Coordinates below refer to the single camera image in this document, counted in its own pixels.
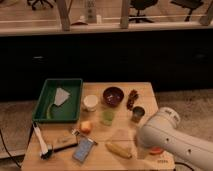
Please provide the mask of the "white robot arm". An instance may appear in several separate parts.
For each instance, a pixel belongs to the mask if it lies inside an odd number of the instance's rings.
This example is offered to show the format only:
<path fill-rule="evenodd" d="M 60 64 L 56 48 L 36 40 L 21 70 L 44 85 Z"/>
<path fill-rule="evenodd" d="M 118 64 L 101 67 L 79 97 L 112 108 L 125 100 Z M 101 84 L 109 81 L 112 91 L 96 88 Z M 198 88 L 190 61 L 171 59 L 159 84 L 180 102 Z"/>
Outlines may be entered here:
<path fill-rule="evenodd" d="M 160 147 L 204 171 L 213 171 L 213 143 L 177 130 L 179 114 L 161 107 L 137 129 L 140 147 Z"/>

